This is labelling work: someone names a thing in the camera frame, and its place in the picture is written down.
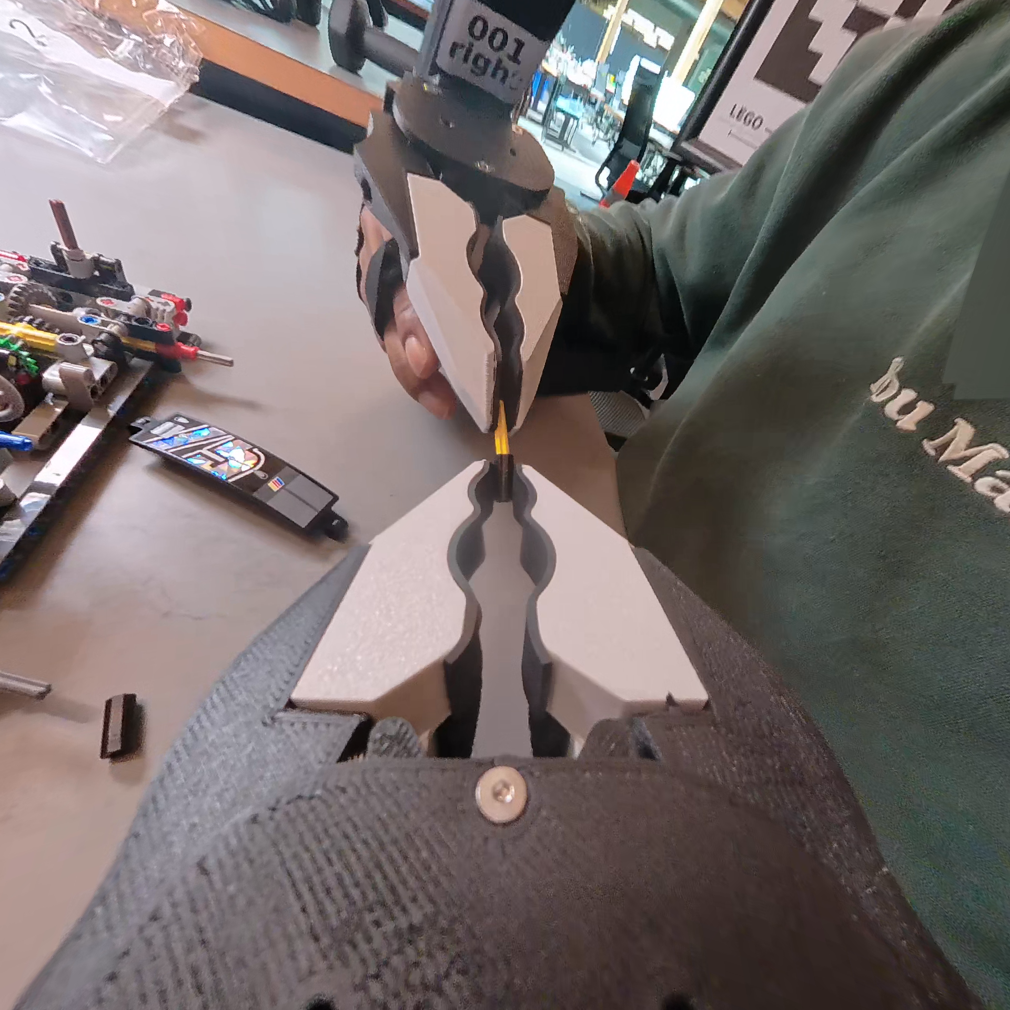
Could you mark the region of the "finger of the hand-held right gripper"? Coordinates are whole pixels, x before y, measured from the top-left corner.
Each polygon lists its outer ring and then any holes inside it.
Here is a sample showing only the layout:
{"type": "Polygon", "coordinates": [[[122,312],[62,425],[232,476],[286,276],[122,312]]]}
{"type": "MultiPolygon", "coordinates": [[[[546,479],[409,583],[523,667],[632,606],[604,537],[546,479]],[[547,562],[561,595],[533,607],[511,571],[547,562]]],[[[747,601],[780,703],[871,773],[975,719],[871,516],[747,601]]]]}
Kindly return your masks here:
{"type": "Polygon", "coordinates": [[[507,298],[502,338],[502,401],[510,432],[524,423],[547,363],[562,309],[553,238],[531,216],[506,219],[507,298]]]}
{"type": "Polygon", "coordinates": [[[490,432],[497,422],[502,347],[499,297],[480,277],[502,238],[500,221],[487,225],[445,183],[407,175],[417,256],[406,290],[461,406],[474,425],[490,432]]]}

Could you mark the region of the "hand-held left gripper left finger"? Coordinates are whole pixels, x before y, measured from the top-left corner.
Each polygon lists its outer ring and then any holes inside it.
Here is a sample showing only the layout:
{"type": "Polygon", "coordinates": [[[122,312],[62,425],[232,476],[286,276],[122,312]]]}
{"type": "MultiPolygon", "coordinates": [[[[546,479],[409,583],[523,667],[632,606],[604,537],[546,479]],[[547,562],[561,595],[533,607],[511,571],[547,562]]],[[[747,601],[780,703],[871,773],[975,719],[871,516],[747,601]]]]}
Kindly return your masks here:
{"type": "Polygon", "coordinates": [[[471,586],[496,476],[471,463],[372,539],[290,697],[298,709],[396,717],[442,756],[469,756],[481,706],[471,586]]]}

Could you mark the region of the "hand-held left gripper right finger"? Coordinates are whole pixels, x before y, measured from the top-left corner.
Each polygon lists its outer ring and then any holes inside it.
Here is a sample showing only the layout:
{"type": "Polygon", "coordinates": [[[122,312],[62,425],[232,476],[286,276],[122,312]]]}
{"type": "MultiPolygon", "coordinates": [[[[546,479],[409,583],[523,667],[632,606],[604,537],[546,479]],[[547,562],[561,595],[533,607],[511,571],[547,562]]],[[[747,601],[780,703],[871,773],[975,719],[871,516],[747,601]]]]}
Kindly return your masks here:
{"type": "Polygon", "coordinates": [[[600,722],[703,711],[709,695],[626,538],[530,466],[512,504],[532,584],[521,672],[534,754],[577,755],[600,722]]]}

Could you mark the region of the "person's right forearm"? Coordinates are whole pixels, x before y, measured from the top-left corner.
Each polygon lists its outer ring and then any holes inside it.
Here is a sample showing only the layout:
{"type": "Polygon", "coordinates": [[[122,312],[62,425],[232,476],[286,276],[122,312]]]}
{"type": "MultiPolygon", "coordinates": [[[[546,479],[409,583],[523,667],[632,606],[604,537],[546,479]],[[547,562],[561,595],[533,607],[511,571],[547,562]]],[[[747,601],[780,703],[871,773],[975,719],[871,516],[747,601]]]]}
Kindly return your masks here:
{"type": "Polygon", "coordinates": [[[806,119],[681,197],[567,207],[577,252],[540,396],[615,391],[652,349],[689,365],[755,252],[806,119]]]}

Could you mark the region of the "black curved lego panel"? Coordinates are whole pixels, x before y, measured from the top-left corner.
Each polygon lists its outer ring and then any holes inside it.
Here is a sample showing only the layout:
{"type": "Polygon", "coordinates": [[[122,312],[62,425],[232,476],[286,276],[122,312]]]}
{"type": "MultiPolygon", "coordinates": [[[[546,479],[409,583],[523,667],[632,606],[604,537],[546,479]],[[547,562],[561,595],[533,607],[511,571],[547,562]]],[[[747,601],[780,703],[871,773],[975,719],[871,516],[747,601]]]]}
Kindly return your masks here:
{"type": "Polygon", "coordinates": [[[336,510],[335,492],[246,438],[179,413],[137,418],[130,432],[133,445],[301,533],[347,538],[348,523],[336,510]]]}

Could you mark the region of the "small black ribbed lego piece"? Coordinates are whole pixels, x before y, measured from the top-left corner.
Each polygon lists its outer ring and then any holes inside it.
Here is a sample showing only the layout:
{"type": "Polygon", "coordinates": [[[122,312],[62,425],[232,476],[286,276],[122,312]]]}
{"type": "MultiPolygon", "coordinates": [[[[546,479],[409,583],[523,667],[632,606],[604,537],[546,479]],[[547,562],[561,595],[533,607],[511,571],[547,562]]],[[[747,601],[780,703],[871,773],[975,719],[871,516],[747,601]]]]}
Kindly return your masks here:
{"type": "Polygon", "coordinates": [[[103,707],[99,759],[121,762],[137,756],[142,750],[145,731],[145,710],[133,692],[115,694],[103,707]]]}

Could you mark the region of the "lego vehicle chassis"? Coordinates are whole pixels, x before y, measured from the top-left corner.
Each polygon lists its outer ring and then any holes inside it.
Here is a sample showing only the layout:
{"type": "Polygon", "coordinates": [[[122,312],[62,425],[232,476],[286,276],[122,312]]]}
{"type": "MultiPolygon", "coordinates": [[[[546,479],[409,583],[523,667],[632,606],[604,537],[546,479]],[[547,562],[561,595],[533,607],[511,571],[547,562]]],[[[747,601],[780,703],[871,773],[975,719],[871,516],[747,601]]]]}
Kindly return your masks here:
{"type": "Polygon", "coordinates": [[[81,245],[62,200],[48,204],[48,256],[1,254],[2,583],[150,385],[194,361],[234,365],[188,329],[189,299],[138,290],[121,259],[81,245]]]}

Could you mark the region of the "person's right hand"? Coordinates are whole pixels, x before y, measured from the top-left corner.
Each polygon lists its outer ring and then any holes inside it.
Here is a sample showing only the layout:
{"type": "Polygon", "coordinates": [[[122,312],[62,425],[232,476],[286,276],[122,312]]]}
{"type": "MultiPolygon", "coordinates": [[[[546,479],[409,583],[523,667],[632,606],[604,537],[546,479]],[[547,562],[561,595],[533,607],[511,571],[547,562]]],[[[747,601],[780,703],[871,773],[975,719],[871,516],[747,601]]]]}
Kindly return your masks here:
{"type": "MultiPolygon", "coordinates": [[[[362,202],[359,217],[358,281],[359,295],[367,304],[367,272],[371,260],[382,250],[391,234],[372,214],[370,204],[362,202]]],[[[440,372],[440,362],[429,336],[401,285],[393,298],[393,315],[386,326],[382,345],[394,376],[404,391],[432,416],[448,420],[453,416],[458,399],[447,378],[440,372]]]]}

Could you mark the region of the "black dumbbell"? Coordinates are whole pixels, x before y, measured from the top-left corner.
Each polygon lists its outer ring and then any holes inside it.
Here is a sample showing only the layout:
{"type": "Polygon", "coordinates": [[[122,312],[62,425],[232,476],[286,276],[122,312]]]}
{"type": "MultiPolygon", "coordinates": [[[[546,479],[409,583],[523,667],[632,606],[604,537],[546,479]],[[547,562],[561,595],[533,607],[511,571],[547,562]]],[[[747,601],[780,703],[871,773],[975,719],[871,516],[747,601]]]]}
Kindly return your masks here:
{"type": "Polygon", "coordinates": [[[423,32],[429,12],[430,7],[413,1],[331,1],[326,32],[336,67],[358,74],[371,62],[400,77],[421,74],[419,47],[394,36],[390,20],[423,32]]]}

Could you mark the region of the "black office chair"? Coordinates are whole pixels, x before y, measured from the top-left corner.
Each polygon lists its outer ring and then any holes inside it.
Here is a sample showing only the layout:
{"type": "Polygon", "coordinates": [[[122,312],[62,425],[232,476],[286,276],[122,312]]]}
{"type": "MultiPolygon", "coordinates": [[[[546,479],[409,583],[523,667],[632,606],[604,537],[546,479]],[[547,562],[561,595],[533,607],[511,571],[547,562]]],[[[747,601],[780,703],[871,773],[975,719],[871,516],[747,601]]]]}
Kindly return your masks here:
{"type": "Polygon", "coordinates": [[[625,77],[627,102],[616,139],[595,176],[601,195],[606,194],[630,166],[638,163],[633,193],[645,194],[659,180],[676,136],[676,117],[663,109],[661,68],[641,60],[625,77]]]}

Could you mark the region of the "person's green sweatshirt torso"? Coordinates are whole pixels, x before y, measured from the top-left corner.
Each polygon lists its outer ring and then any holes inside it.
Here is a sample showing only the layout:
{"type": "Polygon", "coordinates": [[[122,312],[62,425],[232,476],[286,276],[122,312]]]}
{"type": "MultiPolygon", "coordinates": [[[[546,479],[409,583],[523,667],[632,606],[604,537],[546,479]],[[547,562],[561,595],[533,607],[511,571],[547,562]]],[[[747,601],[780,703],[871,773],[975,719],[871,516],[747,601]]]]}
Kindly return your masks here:
{"type": "Polygon", "coordinates": [[[800,696],[986,1008],[1008,1008],[1008,369],[995,399],[945,373],[1008,180],[1008,2],[855,44],[618,463],[628,531],[800,696]]]}

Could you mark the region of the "black and white marker sign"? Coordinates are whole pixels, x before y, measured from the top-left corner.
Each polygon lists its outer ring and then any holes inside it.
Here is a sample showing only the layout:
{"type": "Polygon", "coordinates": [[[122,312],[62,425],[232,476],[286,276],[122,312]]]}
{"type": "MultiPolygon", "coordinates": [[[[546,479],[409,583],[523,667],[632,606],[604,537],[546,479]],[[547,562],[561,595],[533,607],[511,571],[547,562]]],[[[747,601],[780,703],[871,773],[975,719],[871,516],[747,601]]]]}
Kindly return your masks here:
{"type": "Polygon", "coordinates": [[[749,2],[675,142],[681,165],[742,167],[808,106],[852,46],[907,22],[939,19],[956,1],[749,2]]]}

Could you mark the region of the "flat clear plastic bag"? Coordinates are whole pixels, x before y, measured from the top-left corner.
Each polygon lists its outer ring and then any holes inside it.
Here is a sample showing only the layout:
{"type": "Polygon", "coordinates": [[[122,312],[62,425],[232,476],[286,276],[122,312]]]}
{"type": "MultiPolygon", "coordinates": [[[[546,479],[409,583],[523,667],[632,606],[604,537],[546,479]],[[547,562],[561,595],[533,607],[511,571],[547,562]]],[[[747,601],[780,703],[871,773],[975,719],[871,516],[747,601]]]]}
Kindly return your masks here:
{"type": "Polygon", "coordinates": [[[164,1],[3,1],[1,124],[106,165],[197,82],[196,20],[164,1]]]}

